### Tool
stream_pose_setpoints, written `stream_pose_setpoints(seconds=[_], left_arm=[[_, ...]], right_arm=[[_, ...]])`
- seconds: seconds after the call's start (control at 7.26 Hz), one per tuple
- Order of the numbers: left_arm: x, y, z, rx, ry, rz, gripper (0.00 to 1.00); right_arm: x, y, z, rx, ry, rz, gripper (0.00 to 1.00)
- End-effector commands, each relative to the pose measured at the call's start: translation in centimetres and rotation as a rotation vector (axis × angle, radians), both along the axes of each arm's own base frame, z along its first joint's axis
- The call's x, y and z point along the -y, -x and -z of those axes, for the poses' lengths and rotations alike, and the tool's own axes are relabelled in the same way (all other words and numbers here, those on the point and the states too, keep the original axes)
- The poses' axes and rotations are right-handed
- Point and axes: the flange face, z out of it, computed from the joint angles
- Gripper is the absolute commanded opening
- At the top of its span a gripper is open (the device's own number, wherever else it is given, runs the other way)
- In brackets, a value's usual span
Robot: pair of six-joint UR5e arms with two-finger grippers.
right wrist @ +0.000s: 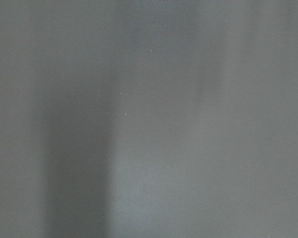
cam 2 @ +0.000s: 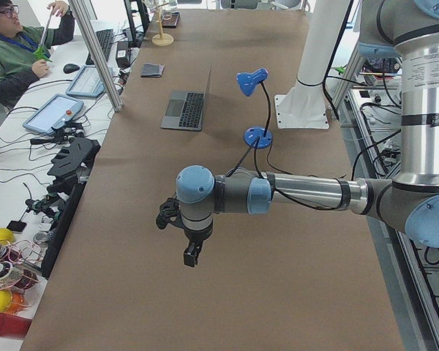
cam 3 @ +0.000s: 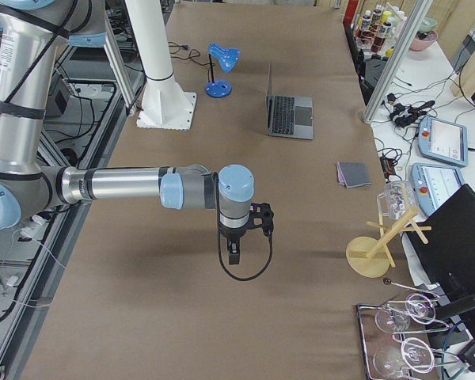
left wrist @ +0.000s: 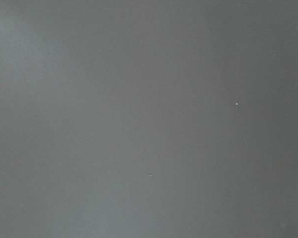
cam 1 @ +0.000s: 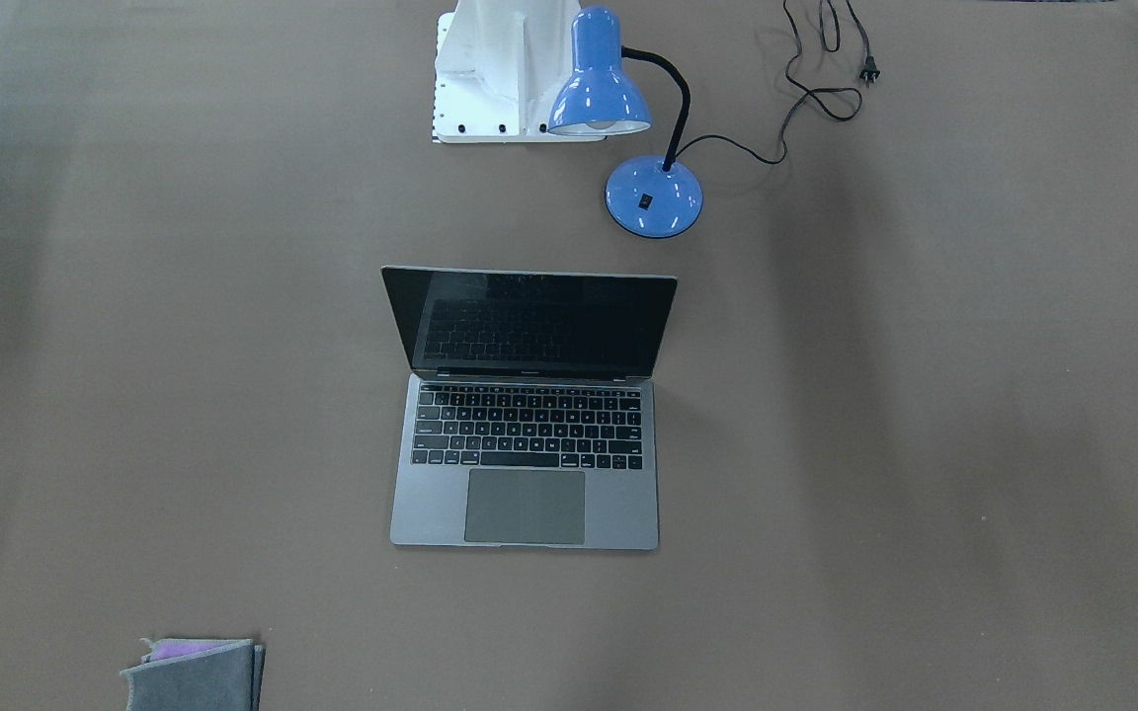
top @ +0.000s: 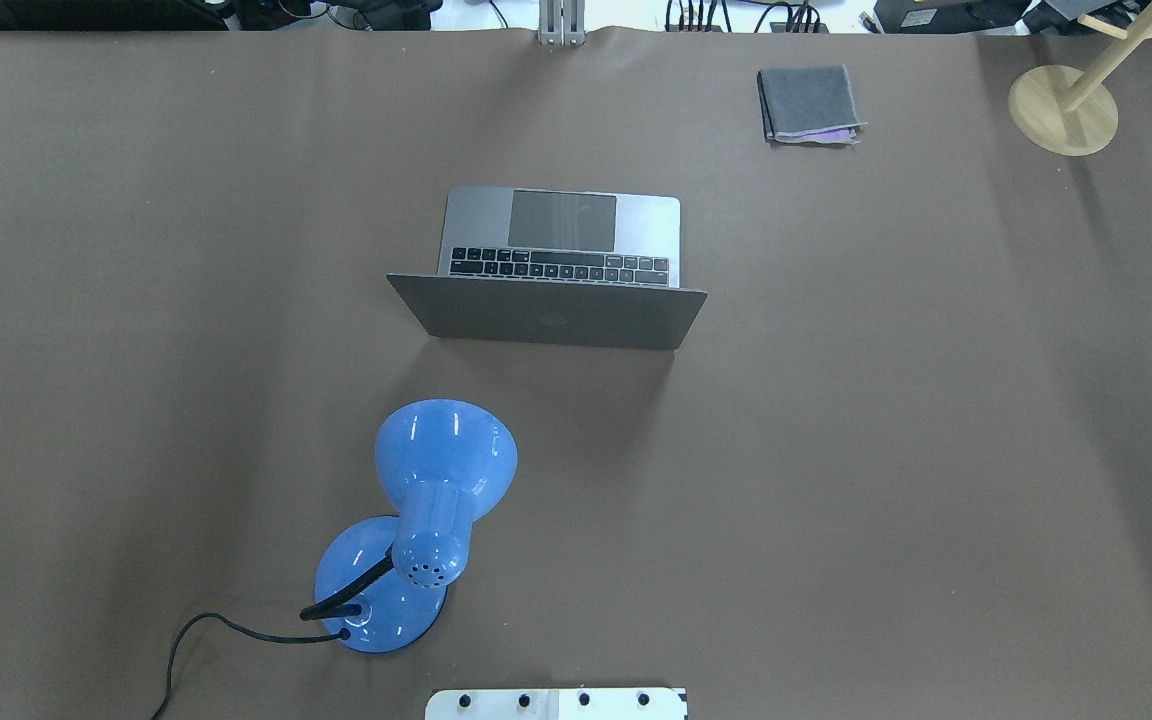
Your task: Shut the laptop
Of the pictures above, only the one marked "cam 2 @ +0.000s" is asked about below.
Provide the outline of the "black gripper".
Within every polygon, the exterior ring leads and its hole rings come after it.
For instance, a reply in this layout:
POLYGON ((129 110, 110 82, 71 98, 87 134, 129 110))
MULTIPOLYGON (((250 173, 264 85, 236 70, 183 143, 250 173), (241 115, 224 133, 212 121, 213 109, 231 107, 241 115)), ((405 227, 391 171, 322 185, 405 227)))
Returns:
POLYGON ((203 242, 209 238, 209 229, 193 230, 186 227, 184 228, 184 234, 189 241, 183 253, 184 264, 189 267, 194 267, 198 265, 203 242))

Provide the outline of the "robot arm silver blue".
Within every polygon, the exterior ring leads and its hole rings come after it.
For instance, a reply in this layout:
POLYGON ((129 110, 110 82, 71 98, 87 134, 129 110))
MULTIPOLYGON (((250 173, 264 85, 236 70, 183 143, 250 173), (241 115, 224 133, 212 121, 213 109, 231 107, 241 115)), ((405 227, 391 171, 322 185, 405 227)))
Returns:
POLYGON ((439 248, 439 1, 365 1, 360 46, 402 57, 401 166, 391 179, 354 181, 237 170, 184 168, 176 179, 174 223, 188 238, 184 264, 198 262, 213 214, 264 214, 291 201, 320 211, 371 216, 413 241, 439 248))

